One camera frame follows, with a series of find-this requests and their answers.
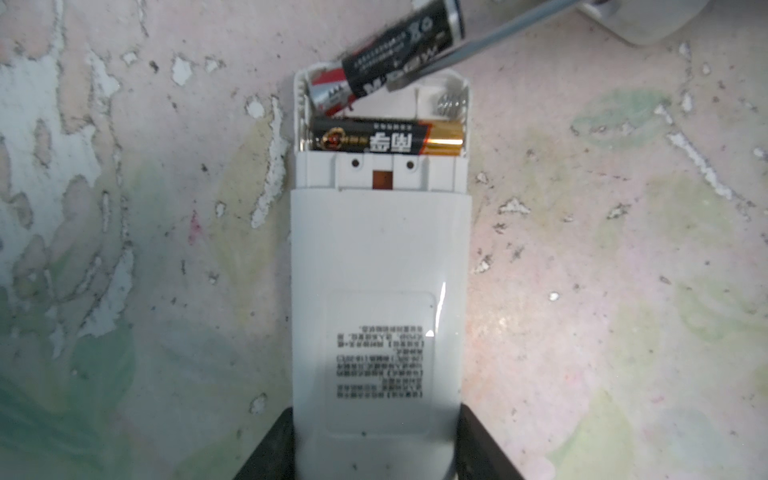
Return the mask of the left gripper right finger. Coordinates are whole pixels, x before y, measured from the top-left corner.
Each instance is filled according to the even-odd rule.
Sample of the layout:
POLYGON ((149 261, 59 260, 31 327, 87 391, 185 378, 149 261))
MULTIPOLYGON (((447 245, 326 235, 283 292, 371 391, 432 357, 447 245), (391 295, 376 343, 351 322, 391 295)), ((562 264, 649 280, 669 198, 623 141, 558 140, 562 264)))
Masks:
POLYGON ((466 404, 461 404, 457 423, 455 470, 459 480, 524 480, 466 404))

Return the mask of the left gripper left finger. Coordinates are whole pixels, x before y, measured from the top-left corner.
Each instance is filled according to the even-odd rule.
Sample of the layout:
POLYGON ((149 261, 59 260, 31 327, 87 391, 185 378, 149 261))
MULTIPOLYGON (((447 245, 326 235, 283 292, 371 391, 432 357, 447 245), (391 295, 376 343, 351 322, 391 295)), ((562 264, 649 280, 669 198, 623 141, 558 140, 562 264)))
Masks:
POLYGON ((234 480, 293 480, 293 408, 286 408, 233 477, 234 480))

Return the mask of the white remote with display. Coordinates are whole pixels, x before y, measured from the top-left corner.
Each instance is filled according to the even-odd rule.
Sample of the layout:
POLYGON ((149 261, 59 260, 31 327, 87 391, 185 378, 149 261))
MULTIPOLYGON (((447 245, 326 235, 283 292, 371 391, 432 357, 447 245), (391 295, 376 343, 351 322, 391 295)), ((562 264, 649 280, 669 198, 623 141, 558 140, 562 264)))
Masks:
POLYGON ((445 70, 331 117, 457 121, 458 156, 319 151, 308 85, 326 67, 294 78, 295 475, 449 479, 472 217, 469 83, 445 70))

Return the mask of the gold black AA battery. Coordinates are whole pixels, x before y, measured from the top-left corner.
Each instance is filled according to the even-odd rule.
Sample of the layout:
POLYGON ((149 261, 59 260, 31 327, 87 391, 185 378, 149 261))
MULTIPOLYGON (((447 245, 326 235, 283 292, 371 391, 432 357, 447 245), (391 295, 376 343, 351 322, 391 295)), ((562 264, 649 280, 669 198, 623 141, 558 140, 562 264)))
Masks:
POLYGON ((443 120, 318 117, 309 138, 328 152, 458 156, 465 147, 463 124, 443 120))

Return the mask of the orange black screwdriver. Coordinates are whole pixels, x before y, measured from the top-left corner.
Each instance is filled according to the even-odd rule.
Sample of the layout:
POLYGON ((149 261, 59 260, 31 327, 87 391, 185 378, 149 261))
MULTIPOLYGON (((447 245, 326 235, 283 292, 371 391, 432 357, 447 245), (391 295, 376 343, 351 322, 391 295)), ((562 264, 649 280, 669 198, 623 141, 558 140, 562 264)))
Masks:
POLYGON ((511 20, 508 20, 506 23, 484 36, 463 41, 458 46, 449 49, 444 54, 431 59, 414 70, 405 72, 388 81, 386 83, 386 89, 389 92, 401 90, 417 80, 461 63, 535 24, 548 20, 551 17, 568 10, 584 7, 588 13, 602 15, 609 10, 608 7, 603 8, 603 4, 607 4, 607 1, 544 1, 538 6, 532 7, 513 17, 511 20))

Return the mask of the red black AA battery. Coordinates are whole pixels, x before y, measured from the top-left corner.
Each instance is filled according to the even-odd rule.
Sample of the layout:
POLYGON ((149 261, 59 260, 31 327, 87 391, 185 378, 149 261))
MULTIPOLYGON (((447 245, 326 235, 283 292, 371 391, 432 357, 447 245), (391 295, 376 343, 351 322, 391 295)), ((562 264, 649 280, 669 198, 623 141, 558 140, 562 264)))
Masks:
POLYGON ((460 3, 430 1, 310 77, 315 111, 334 115, 453 47, 464 38, 460 3))

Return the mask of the grey white remote control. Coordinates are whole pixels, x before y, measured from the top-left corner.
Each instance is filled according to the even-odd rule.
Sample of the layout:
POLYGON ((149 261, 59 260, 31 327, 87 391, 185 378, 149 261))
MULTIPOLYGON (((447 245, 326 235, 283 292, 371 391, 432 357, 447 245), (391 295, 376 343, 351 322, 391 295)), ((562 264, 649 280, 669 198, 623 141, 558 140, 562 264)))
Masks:
POLYGON ((681 29, 709 3, 709 0, 584 1, 578 10, 624 41, 646 46, 681 29))

